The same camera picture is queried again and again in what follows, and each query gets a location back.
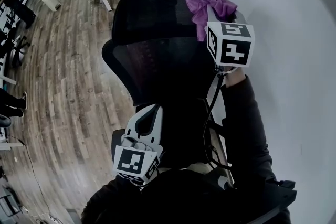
wooden floor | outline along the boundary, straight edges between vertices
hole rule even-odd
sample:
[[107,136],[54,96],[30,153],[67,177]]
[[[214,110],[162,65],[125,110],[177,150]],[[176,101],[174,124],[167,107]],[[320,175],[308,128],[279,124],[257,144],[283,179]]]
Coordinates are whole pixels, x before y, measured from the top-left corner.
[[[29,30],[22,23],[19,33],[32,46],[24,64],[7,75],[18,81],[9,86],[12,95],[28,92],[25,117],[13,118],[9,133],[26,143],[51,213],[66,224],[72,223],[66,208],[81,214],[89,198],[113,179],[111,135],[126,127],[134,108],[101,56],[111,38],[113,11],[101,0],[59,1],[57,12],[40,0],[28,1],[36,21]],[[111,6],[116,8],[118,1],[110,0]],[[26,149],[2,151],[0,157],[10,186],[29,213],[48,212]],[[35,223],[36,218],[30,219],[19,223]]]

black sleeve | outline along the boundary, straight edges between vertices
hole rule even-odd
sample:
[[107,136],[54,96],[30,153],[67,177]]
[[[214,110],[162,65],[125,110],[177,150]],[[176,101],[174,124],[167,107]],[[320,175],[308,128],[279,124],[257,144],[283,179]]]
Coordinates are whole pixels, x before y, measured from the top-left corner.
[[97,191],[86,204],[81,216],[82,224],[94,224],[100,214],[105,210],[118,211],[118,204],[122,203],[122,197],[130,197],[139,194],[139,189],[129,180],[119,175]]
[[[261,176],[266,180],[275,178],[272,158],[268,152],[264,125],[255,100],[250,79],[229,88],[222,87],[226,119],[227,158],[232,164],[235,185],[248,183],[248,179]],[[268,223],[290,223],[288,209],[279,213]]]

purple cloth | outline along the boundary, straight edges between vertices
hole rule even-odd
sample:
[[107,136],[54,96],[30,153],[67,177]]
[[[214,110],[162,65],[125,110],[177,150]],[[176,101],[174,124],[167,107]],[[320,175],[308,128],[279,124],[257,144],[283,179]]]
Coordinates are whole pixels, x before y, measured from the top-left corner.
[[197,40],[204,41],[206,32],[204,27],[208,21],[207,6],[215,9],[219,18],[226,22],[227,18],[237,9],[237,5],[229,0],[185,0],[189,10],[195,14],[192,21],[197,25]]

shoe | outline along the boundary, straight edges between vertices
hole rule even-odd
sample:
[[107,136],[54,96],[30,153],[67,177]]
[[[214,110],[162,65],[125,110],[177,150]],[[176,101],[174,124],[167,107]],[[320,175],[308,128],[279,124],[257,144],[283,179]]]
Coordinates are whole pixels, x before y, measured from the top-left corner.
[[22,108],[22,109],[24,109],[24,110],[27,110],[27,108],[28,108],[28,100],[27,100],[27,97],[28,97],[27,92],[23,92],[22,99],[26,101],[26,107],[25,107],[25,108]]

black jacket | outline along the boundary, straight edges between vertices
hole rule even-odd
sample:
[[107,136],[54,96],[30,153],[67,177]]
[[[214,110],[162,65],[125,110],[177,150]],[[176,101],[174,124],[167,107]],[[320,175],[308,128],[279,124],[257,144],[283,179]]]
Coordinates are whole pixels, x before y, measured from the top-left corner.
[[[246,78],[227,89],[222,87],[222,93],[227,117],[223,126],[228,130],[228,160],[234,168],[235,186],[248,184],[247,179],[255,176],[275,178],[250,80]],[[230,223],[226,219],[230,211],[230,192],[211,189],[202,181],[201,174],[170,170],[154,179],[142,193],[117,176],[91,197],[82,213],[82,223],[142,222],[153,218],[189,221],[220,218]],[[285,209],[268,223],[290,223],[289,211]]]

